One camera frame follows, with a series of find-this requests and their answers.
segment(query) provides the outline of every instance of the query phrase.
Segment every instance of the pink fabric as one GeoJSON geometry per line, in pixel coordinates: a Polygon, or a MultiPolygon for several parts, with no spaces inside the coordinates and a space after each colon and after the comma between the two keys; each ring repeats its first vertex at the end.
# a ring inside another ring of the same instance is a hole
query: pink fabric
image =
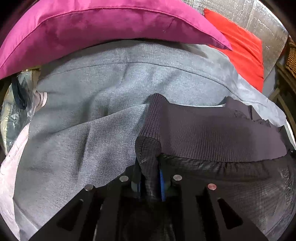
{"type": "Polygon", "coordinates": [[[115,39],[149,38],[231,49],[228,40],[181,0],[40,0],[0,48],[0,79],[115,39]]]}

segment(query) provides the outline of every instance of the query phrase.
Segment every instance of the silver rivet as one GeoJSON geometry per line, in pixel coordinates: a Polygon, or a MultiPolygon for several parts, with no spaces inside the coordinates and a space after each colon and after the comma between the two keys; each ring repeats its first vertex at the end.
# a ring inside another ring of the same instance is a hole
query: silver rivet
{"type": "Polygon", "coordinates": [[[119,180],[122,181],[122,182],[126,182],[126,181],[128,181],[128,176],[121,176],[119,178],[119,180]]]}
{"type": "Polygon", "coordinates": [[[85,186],[84,186],[84,189],[86,190],[86,191],[91,191],[92,189],[94,188],[94,186],[92,185],[92,184],[86,184],[85,186]]]}
{"type": "Polygon", "coordinates": [[[173,179],[174,179],[175,181],[181,181],[181,180],[182,180],[182,176],[181,176],[181,175],[174,175],[174,176],[173,176],[173,179]]]}
{"type": "Polygon", "coordinates": [[[207,187],[208,187],[208,189],[210,189],[210,190],[216,190],[216,189],[217,189],[217,186],[216,186],[216,184],[214,184],[214,183],[209,183],[209,184],[207,185],[207,187]]]}

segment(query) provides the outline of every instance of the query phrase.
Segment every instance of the red pillow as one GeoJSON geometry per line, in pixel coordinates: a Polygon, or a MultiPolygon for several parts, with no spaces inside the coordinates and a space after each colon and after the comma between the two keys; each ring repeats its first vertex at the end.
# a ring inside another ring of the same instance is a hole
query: red pillow
{"type": "Polygon", "coordinates": [[[226,17],[209,9],[205,9],[205,18],[228,39],[233,49],[233,51],[219,50],[229,57],[237,72],[249,84],[262,92],[264,67],[261,40],[226,17]]]}

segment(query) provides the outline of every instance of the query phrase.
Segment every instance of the gray fabric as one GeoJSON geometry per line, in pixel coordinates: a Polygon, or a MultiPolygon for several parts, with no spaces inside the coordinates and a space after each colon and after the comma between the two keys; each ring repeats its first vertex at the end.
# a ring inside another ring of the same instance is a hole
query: gray fabric
{"type": "Polygon", "coordinates": [[[102,186],[135,162],[135,139],[153,93],[189,106],[219,105],[231,96],[276,126],[285,124],[284,113],[224,54],[205,45],[189,46],[194,53],[178,48],[123,40],[42,67],[38,90],[48,100],[31,122],[15,183],[21,240],[85,184],[102,186]]]}

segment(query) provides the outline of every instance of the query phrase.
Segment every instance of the plastic packaging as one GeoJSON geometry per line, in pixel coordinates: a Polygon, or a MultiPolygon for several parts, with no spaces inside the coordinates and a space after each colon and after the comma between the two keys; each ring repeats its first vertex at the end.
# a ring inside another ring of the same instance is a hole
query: plastic packaging
{"type": "Polygon", "coordinates": [[[0,115],[0,142],[7,155],[21,130],[31,122],[34,106],[34,70],[21,72],[12,77],[0,115]]]}

